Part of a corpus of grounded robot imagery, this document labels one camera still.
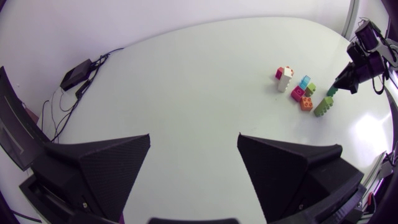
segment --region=toy block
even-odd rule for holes
[[[327,96],[319,103],[313,112],[315,113],[315,116],[322,116],[331,106],[333,106],[333,98],[331,96]]]
[[[301,89],[299,86],[296,86],[296,88],[294,88],[294,90],[292,91],[291,96],[293,97],[293,99],[299,102],[304,93],[305,91],[303,89]]]
[[[287,86],[289,85],[291,79],[292,79],[291,70],[289,68],[284,68],[284,72],[279,80],[278,90],[281,92],[286,91]]]
[[[286,66],[286,68],[290,68],[289,66]],[[291,68],[290,68],[291,69]],[[292,71],[292,76],[294,75],[294,71],[293,71],[293,69],[291,69],[291,71]]]
[[[301,97],[300,106],[301,106],[301,110],[304,110],[304,111],[312,110],[313,106],[312,106],[311,98],[304,97],[304,96]]]
[[[328,92],[326,93],[326,96],[333,96],[337,92],[337,88],[335,88],[333,85],[330,87]]]
[[[284,72],[284,68],[279,67],[278,70],[276,70],[276,75],[275,78],[280,80],[280,77],[282,76],[282,73]]]
[[[307,96],[307,97],[312,96],[313,92],[315,92],[316,88],[317,87],[314,85],[314,83],[310,83],[305,89],[305,96]]]
[[[304,77],[301,79],[301,82],[300,82],[300,84],[299,84],[299,87],[300,87],[301,89],[305,90],[306,87],[307,87],[307,85],[308,85],[308,83],[310,82],[310,80],[311,80],[311,78],[310,78],[308,75],[304,76]]]

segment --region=black cable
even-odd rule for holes
[[[65,121],[64,125],[62,126],[61,131],[59,131],[58,134],[57,134],[56,136],[54,136],[54,138],[53,138],[51,141],[54,141],[54,140],[55,140],[57,137],[59,137],[59,135],[62,133],[63,129],[65,128],[65,126],[67,125],[67,123],[68,123],[68,121],[69,121],[70,115],[72,115],[73,111],[75,110],[75,108],[77,107],[78,104],[79,104],[79,100],[75,103],[75,105],[73,105],[72,110],[71,110],[67,115],[65,115],[65,116],[61,119],[61,121],[58,123],[57,127],[55,128],[55,130],[58,130],[58,128],[59,128],[59,126],[61,125],[62,121],[63,121],[66,117],[68,117],[67,120]]]
[[[389,163],[391,164],[391,166],[395,167],[395,165],[392,163],[392,161],[391,161],[391,159],[390,159],[390,157],[388,156],[387,153],[386,153],[386,157],[387,157],[387,160],[389,161]]]
[[[44,101],[44,103],[43,103],[43,107],[42,107],[42,131],[43,131],[43,120],[44,120],[44,105],[45,105],[45,103],[48,103],[48,102],[50,102],[49,100],[46,100],[46,101]]]
[[[33,221],[33,222],[42,223],[41,220],[38,220],[38,219],[36,219],[36,218],[32,218],[32,217],[29,217],[29,216],[27,216],[27,215],[23,215],[23,214],[21,214],[21,213],[19,213],[19,212],[13,211],[13,210],[11,210],[11,212],[12,212],[14,215],[17,215],[17,216],[22,217],[22,218],[26,218],[27,220],[30,220],[30,221]]]
[[[53,104],[55,92],[57,92],[57,91],[55,90],[54,93],[52,94],[52,97],[51,97],[51,119],[52,119],[52,122],[53,122],[53,124],[54,124],[54,129],[55,129],[55,134],[54,134],[54,136],[57,135],[57,128],[56,128],[56,124],[55,124],[55,120],[54,120],[54,115],[53,115],[53,111],[52,111],[52,104]]]
[[[124,47],[121,47],[121,48],[118,48],[118,49],[114,49],[114,50],[111,50],[110,52],[106,53],[105,55],[110,55],[111,53],[113,53],[113,52],[115,52],[117,50],[123,50],[123,49],[124,49]]]
[[[69,111],[73,108],[74,105],[72,105],[72,106],[71,106],[69,109],[67,109],[67,110],[62,109],[61,101],[62,101],[62,96],[63,96],[63,94],[64,94],[64,92],[62,91],[62,89],[61,89],[61,92],[62,92],[62,94],[61,94],[61,97],[60,97],[60,109],[61,109],[63,112],[69,112]]]

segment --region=white tabletop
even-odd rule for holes
[[[342,157],[365,175],[377,155],[391,150],[387,97],[376,95],[371,82],[355,95],[339,90],[320,118],[301,111],[290,97],[308,75],[317,86],[316,106],[350,61],[348,44],[320,24],[280,17],[215,22],[151,38],[110,56],[60,143],[150,134],[151,147],[124,209],[126,223],[151,217],[264,223],[236,147],[239,132],[341,144]],[[274,75],[286,65],[295,74],[280,93]],[[73,95],[65,94],[63,108]]]

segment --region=white wall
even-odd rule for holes
[[[0,13],[0,65],[39,115],[69,69],[117,47],[195,24],[257,16],[301,17],[340,34],[348,8],[349,0],[8,0]]]
[[[361,17],[370,19],[381,30],[383,36],[386,34],[389,16],[381,0],[359,0],[358,15],[349,40],[355,36],[358,22],[362,20]]]

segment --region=green lego brick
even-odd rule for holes
[[[333,96],[336,92],[337,92],[337,88],[335,88],[334,86],[331,86],[330,89],[328,90],[328,93],[326,94],[326,96]]]
[[[333,106],[333,98],[331,96],[325,97],[313,111],[315,116],[322,116],[326,111]]]
[[[315,92],[316,88],[317,87],[315,86],[314,83],[310,83],[305,89],[305,96],[310,97],[313,94],[313,92]]]

